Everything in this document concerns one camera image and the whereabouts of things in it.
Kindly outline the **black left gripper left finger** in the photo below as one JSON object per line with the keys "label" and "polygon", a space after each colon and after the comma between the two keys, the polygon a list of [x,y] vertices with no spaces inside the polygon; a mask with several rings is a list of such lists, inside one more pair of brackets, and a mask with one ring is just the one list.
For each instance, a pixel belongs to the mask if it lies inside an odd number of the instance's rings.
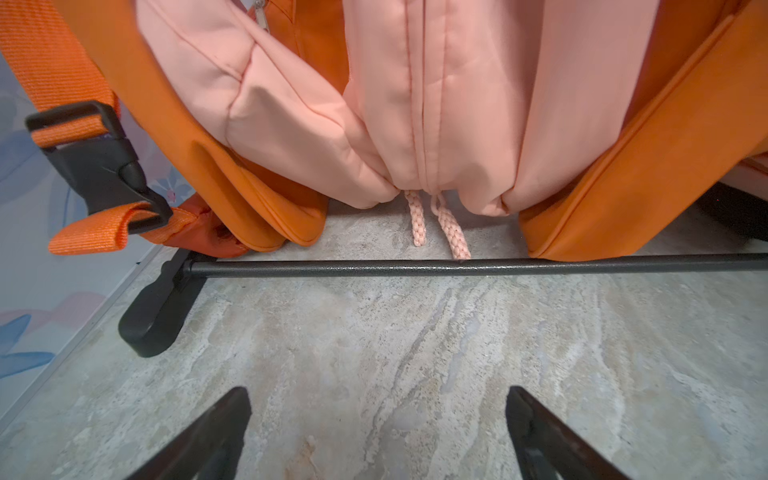
{"label": "black left gripper left finger", "polygon": [[235,478],[251,414],[247,389],[232,388],[129,477]]}

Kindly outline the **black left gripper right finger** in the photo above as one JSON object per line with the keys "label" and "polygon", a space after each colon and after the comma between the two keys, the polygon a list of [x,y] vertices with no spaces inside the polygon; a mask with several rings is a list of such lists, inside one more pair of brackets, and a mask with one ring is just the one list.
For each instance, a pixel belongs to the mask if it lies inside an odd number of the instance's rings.
{"label": "black left gripper right finger", "polygon": [[522,478],[628,480],[523,387],[509,389],[505,418]]}

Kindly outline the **black metal garment rack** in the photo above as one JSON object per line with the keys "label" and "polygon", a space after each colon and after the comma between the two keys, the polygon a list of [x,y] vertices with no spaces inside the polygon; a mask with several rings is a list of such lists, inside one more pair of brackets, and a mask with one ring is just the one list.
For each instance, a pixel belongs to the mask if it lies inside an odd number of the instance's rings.
{"label": "black metal garment rack", "polygon": [[586,262],[530,258],[217,261],[197,252],[179,250],[127,308],[119,321],[118,333],[141,358],[162,354],[176,341],[206,281],[213,278],[524,276],[766,269],[765,253],[627,256]]}

